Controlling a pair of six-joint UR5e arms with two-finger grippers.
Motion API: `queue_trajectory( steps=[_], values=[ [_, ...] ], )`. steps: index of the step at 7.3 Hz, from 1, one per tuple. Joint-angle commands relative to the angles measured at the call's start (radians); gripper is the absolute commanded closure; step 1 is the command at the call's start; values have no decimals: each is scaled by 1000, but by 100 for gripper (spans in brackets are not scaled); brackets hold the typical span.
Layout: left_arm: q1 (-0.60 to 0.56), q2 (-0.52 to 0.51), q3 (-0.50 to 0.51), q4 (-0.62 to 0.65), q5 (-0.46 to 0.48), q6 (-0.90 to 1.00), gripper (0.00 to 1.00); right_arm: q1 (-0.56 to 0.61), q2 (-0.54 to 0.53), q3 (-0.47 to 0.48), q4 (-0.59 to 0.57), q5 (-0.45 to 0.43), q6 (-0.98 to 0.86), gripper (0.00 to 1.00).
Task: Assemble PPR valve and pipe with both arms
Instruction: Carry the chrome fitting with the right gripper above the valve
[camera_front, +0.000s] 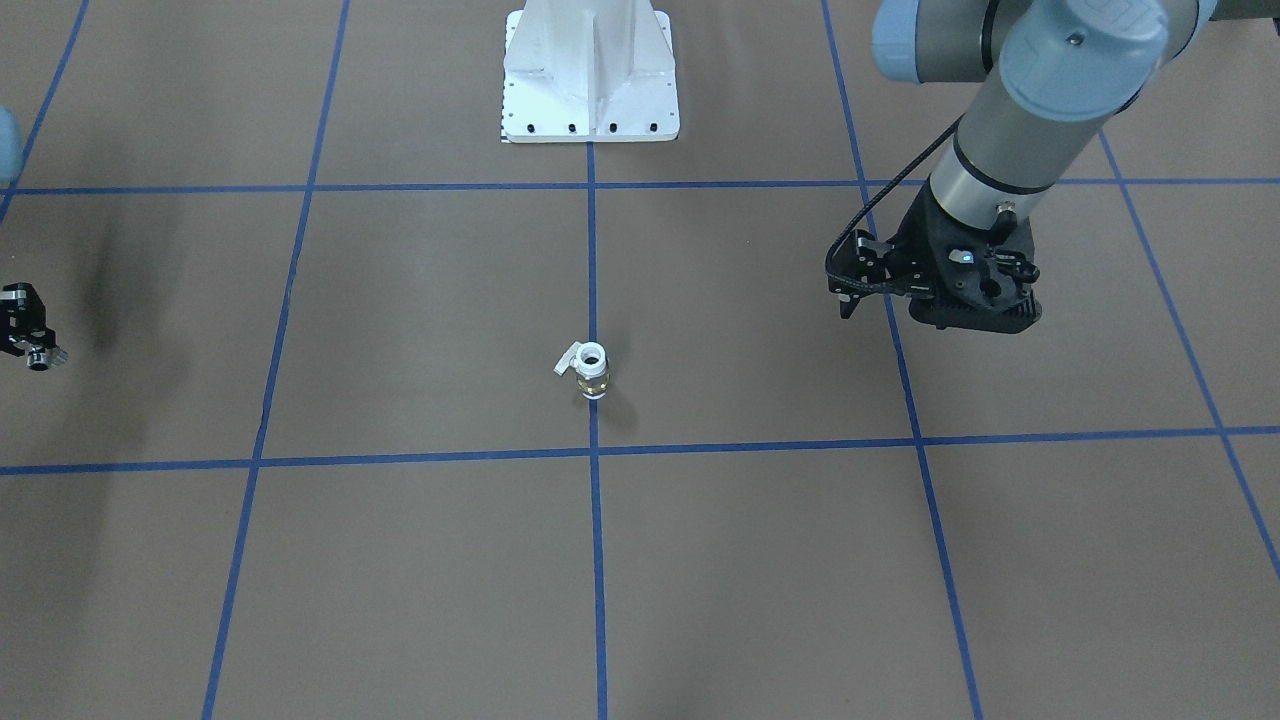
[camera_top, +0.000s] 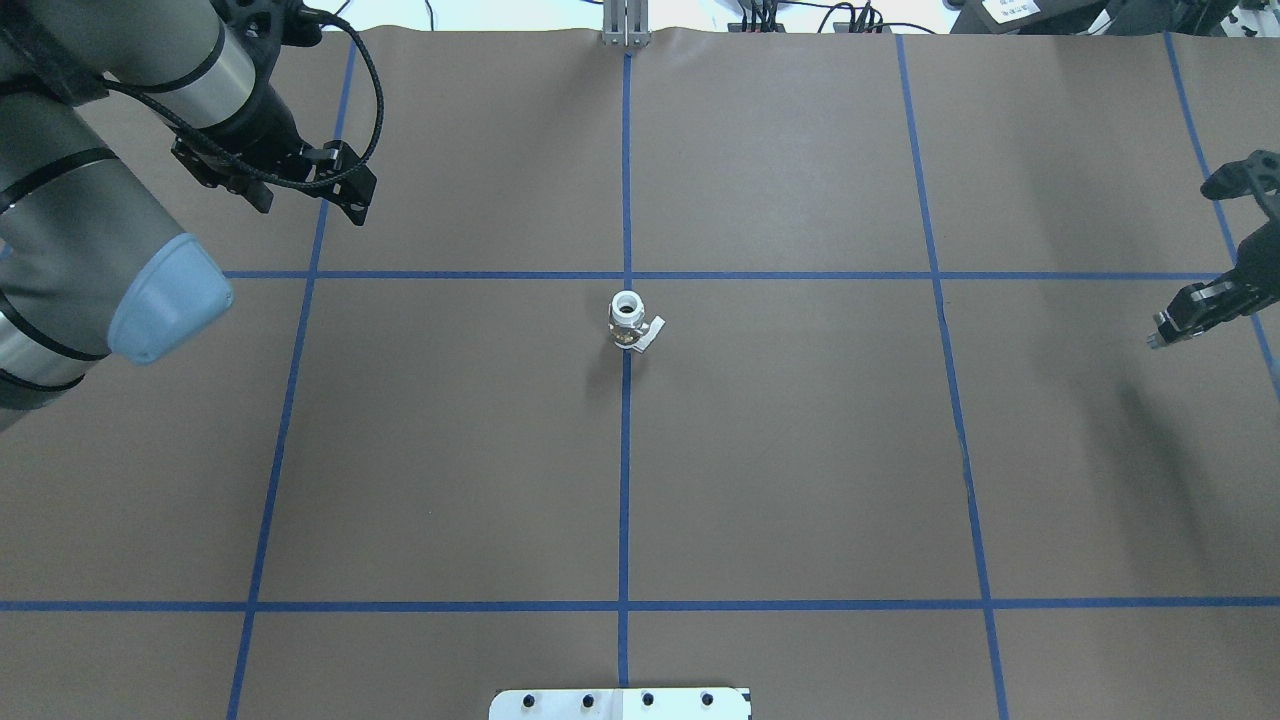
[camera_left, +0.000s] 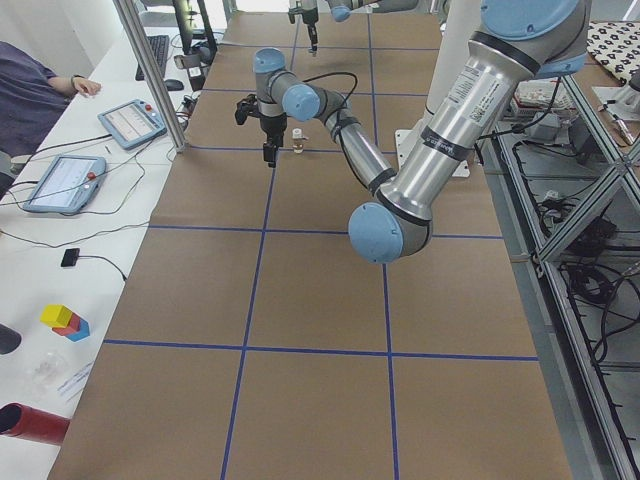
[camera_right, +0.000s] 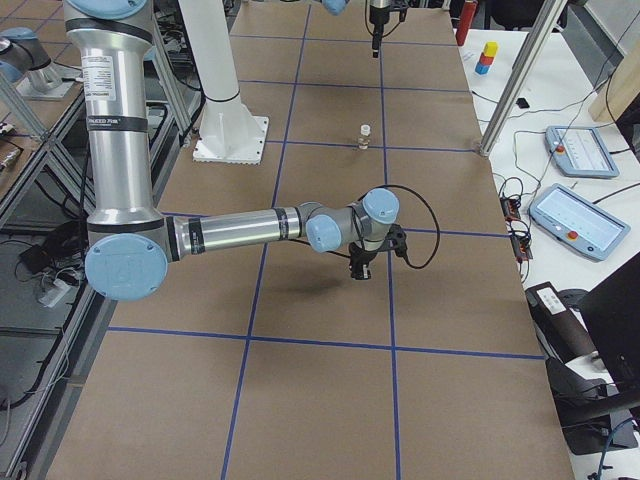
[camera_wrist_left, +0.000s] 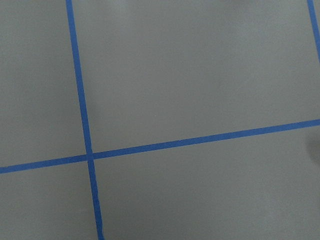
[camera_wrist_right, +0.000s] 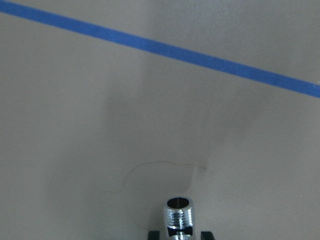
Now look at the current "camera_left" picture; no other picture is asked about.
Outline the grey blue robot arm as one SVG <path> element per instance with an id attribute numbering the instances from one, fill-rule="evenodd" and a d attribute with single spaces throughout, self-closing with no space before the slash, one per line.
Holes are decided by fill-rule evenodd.
<path id="1" fill-rule="evenodd" d="M 275 163 L 288 118 L 319 120 L 373 197 L 350 217 L 354 250 L 379 264 L 413 255 L 431 238 L 432 203 L 516 87 L 584 65 L 590 13 L 588 1 L 453 2 L 445 36 L 457 37 L 455 22 L 469 28 L 468 56 L 399 169 L 367 137 L 345 96 L 300 80 L 280 50 L 263 48 L 253 72 L 265 159 Z"/>
<path id="2" fill-rule="evenodd" d="M 371 7 L 373 13 L 396 13 L 415 9 L 419 4 L 418 0 L 384 0 L 384 1 L 361 1 L 361 0 L 328 0 L 329 13 L 335 22 L 346 21 L 353 11 Z M 300 18 L 306 26 L 310 47 L 309 52 L 316 55 L 318 52 L 318 32 L 319 9 L 316 0 L 290 1 L 287 12 L 289 22 L 295 24 Z"/>

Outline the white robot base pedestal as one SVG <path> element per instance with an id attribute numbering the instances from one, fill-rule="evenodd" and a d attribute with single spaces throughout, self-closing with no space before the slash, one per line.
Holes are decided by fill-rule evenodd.
<path id="1" fill-rule="evenodd" d="M 396 153 L 402 167 L 421 139 L 423 128 L 429 123 L 442 101 L 447 97 L 468 56 L 468 40 L 480 25 L 480 0 L 432 1 L 430 11 L 438 8 L 437 16 L 447 18 L 441 25 L 442 42 L 425 101 L 424 114 L 411 130 L 397 130 Z"/>

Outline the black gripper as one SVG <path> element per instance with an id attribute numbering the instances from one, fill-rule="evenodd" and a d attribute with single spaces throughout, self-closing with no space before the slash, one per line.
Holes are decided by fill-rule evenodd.
<path id="1" fill-rule="evenodd" d="M 317 49 L 318 51 L 318 32 L 316 28 L 316 23 L 318 22 L 318 8 L 303 8 L 302 21 L 307 26 L 310 40 L 309 50 Z"/>
<path id="2" fill-rule="evenodd" d="M 263 160 L 276 168 L 278 160 L 279 147 L 284 143 L 284 134 L 287 129 L 287 114 L 283 113 L 277 116 L 260 115 L 260 127 L 266 135 L 263 144 Z"/>

